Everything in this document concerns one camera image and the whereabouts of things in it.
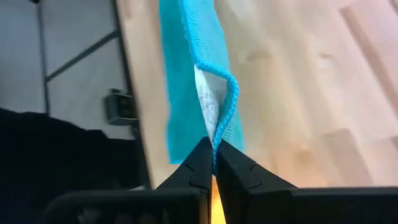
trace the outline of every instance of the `blue cloth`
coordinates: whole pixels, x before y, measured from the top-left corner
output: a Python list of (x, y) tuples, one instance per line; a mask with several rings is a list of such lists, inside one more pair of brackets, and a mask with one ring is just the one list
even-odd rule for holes
[(195, 86), (194, 65), (228, 83), (213, 138), (213, 162), (221, 139), (243, 150), (236, 109), (239, 87), (230, 71), (224, 33), (213, 0), (160, 0), (159, 6), (170, 101), (167, 130), (170, 160), (182, 162), (199, 140), (208, 135)]

